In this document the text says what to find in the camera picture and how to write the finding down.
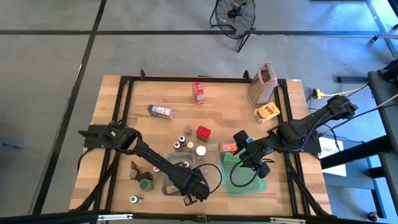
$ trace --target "red container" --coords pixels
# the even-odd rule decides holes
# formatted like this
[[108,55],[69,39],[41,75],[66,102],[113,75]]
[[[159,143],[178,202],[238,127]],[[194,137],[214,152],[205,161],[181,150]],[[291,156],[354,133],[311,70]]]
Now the red container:
[[202,141],[207,142],[207,140],[210,137],[210,133],[211,133],[210,129],[207,129],[203,126],[199,126],[199,128],[197,130],[197,138]]
[[196,82],[192,84],[192,95],[196,104],[203,103],[203,99],[205,97],[205,92],[200,84],[200,82]]

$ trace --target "red carton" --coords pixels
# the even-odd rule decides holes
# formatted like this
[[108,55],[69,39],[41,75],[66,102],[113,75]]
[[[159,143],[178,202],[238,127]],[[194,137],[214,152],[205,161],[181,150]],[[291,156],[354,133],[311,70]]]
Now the red carton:
[[210,137],[210,133],[211,133],[210,129],[205,128],[203,126],[199,126],[199,128],[197,130],[197,138],[202,141],[207,142],[207,140]]
[[193,99],[197,104],[203,103],[203,99],[205,97],[205,92],[200,84],[200,82],[196,82],[192,84],[192,95]]

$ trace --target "clear plastic container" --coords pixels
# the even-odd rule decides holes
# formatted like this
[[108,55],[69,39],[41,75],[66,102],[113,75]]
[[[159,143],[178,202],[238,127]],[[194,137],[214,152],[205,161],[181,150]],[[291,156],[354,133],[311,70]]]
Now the clear plastic container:
[[[164,158],[167,159],[172,164],[177,164],[179,162],[187,161],[187,162],[189,162],[191,169],[195,167],[195,160],[193,159],[193,155],[191,153],[187,153],[187,152],[169,152],[169,153],[167,153],[165,155]],[[162,193],[164,195],[167,195],[167,196],[169,196],[169,195],[166,194],[166,192],[165,192],[165,186],[168,186],[168,185],[173,185],[173,182],[169,179],[167,174],[163,173],[163,176],[162,176]],[[181,194],[180,194],[180,192],[177,192],[177,193],[174,193],[172,195],[181,195]]]
[[[195,158],[195,166],[198,167],[203,164],[214,164],[221,170],[220,156],[218,155],[217,145],[207,145],[206,155],[204,158],[199,157],[194,150],[193,156]],[[220,173],[213,166],[203,166],[199,168],[204,178],[207,180],[210,190],[213,190],[220,182]]]
[[[219,144],[219,159],[222,161],[221,157],[221,144]],[[230,197],[237,197],[237,196],[242,196],[242,195],[248,195],[248,194],[253,194],[257,192],[262,192],[267,190],[267,182],[266,179],[260,179],[259,177],[256,177],[251,184],[245,186],[245,187],[235,187],[229,178],[229,175],[231,173],[232,167],[230,166],[224,166],[222,162],[221,163],[221,171],[223,173],[224,177],[224,186],[226,189],[226,193]],[[246,167],[240,167],[238,165],[237,168],[235,168],[233,174],[232,174],[232,179],[235,184],[238,185],[243,185],[247,182],[249,182],[254,175],[254,171],[250,168]]]

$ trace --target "electric fan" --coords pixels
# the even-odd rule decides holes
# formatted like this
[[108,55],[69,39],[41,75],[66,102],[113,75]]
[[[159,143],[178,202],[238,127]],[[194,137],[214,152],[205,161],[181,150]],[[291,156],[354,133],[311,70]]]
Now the electric fan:
[[[250,37],[256,19],[254,0],[217,0],[210,16],[210,25],[219,27],[222,33],[232,39],[241,39],[238,52]],[[217,25],[211,23],[214,13]]]

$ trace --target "wooden table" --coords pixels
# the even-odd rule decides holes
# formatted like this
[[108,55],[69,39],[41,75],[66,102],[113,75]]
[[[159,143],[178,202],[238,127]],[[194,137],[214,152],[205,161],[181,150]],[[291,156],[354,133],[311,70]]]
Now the wooden table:
[[[120,76],[104,76],[99,91],[93,115],[95,124],[108,124],[111,121],[114,102],[118,92]],[[263,124],[258,124],[253,116],[256,107],[249,104],[246,96],[247,83],[202,83],[205,91],[205,103],[196,105],[192,99],[192,86],[189,82],[156,82],[135,81],[132,90],[131,104],[127,125],[138,129],[146,143],[162,156],[172,152],[173,143],[183,134],[183,127],[189,124],[196,131],[199,125],[211,129],[208,143],[196,139],[195,133],[187,136],[194,145],[216,147],[220,142],[233,141],[233,135],[244,129],[254,139],[267,135],[267,130],[278,125],[274,118]],[[290,107],[294,119],[308,115],[307,104],[300,80],[287,80]],[[281,102],[284,105],[282,90]],[[172,120],[151,116],[147,107],[149,104],[172,108]],[[280,110],[286,118],[285,108]],[[82,160],[80,171],[75,184],[70,208],[79,206],[93,187],[97,184],[104,149],[94,149]],[[177,213],[177,214],[207,214],[207,215],[280,215],[291,216],[291,206],[284,158],[282,154],[272,153],[267,158],[275,160],[269,164],[271,173],[266,177],[268,189],[264,192],[245,195],[242,197],[228,197],[223,185],[204,202],[186,207],[182,197],[162,195],[162,174],[155,174],[153,166],[137,156],[121,155],[116,185],[114,189],[112,212],[137,213]],[[134,161],[143,170],[154,175],[155,189],[143,192],[138,182],[130,180],[130,165]],[[301,153],[301,161],[305,183],[314,198],[324,210],[331,213],[330,204],[323,180],[319,160],[311,154]],[[104,208],[108,186],[104,187],[100,208]],[[298,210],[303,213],[300,191],[295,186]],[[132,204],[130,196],[140,195],[144,198],[141,204]]]

